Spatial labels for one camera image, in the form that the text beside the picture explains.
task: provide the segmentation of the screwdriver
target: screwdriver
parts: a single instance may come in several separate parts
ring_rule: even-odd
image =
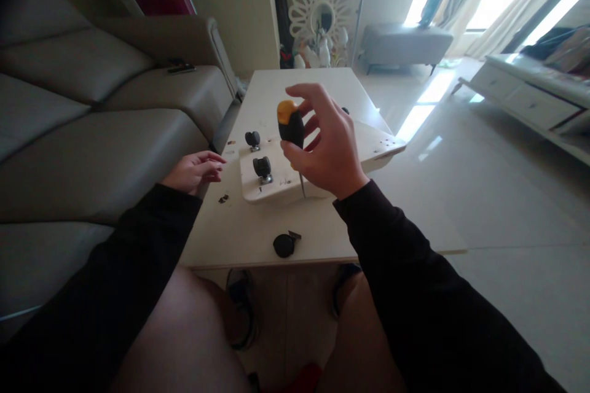
[[[303,140],[305,138],[305,126],[303,124],[303,117],[297,104],[293,100],[284,100],[278,104],[277,107],[278,118],[278,132],[281,139],[290,141],[298,148],[303,149]],[[305,195],[305,187],[303,186],[303,176],[299,172],[299,181],[301,182],[301,190],[303,197]]]

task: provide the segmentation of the decorative mirror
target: decorative mirror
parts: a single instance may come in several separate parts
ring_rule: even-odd
[[[335,45],[340,44],[339,29],[348,28],[353,10],[349,0],[293,0],[289,8],[291,26],[295,38],[313,38],[324,29]]]
[[[315,35],[320,32],[320,29],[324,29],[326,34],[328,34],[334,23],[334,11],[332,10],[330,3],[325,0],[318,1],[312,7],[312,13],[309,16],[309,19],[310,29]]]

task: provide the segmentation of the gray ottoman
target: gray ottoman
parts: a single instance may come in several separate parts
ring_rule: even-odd
[[[452,42],[451,33],[434,26],[368,25],[363,37],[364,56],[369,65],[367,74],[379,64],[430,64],[432,75]]]

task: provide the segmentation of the tiled floor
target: tiled floor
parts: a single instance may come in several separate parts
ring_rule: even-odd
[[[449,96],[456,78],[478,67],[464,60],[432,77],[426,66],[359,74],[392,132],[410,140],[372,177],[431,242],[468,249],[449,260],[567,391],[590,391],[590,167],[468,88]],[[262,330],[241,357],[264,386],[328,358],[335,271],[253,271]]]

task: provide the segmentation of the black long-sleeve shirt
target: black long-sleeve shirt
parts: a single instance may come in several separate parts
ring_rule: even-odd
[[[431,250],[375,183],[334,205],[409,391],[560,391],[506,318]],[[199,206],[156,185],[127,211],[2,349],[4,382],[107,389],[178,263]]]

